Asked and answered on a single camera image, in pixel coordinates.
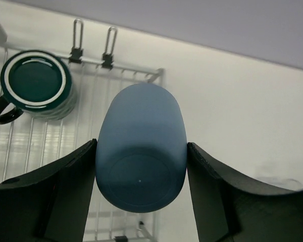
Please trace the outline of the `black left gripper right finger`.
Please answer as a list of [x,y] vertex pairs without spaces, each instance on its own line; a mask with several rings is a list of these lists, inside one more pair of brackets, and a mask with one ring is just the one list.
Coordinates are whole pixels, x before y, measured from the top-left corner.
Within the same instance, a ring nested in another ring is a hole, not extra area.
[[303,190],[251,178],[195,143],[187,173],[200,241],[303,241]]

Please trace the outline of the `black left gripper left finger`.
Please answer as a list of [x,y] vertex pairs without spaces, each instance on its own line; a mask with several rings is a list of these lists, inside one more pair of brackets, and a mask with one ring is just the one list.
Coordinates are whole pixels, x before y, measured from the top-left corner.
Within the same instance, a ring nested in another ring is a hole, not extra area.
[[82,241],[97,141],[0,183],[0,241]]

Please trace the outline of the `light blue plastic cup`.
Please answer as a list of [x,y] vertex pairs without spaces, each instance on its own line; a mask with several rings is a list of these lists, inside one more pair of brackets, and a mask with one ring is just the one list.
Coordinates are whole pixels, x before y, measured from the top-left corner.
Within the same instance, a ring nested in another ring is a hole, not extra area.
[[180,106],[165,88],[139,83],[112,100],[99,132],[97,186],[115,207],[149,213],[179,195],[187,167]]

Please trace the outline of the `dark green ceramic mug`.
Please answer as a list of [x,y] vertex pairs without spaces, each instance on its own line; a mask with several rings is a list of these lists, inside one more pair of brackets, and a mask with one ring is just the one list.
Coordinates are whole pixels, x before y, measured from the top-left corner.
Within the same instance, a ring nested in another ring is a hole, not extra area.
[[43,50],[25,50],[10,57],[0,72],[0,85],[0,125],[24,113],[37,119],[60,120],[77,102],[69,68]]

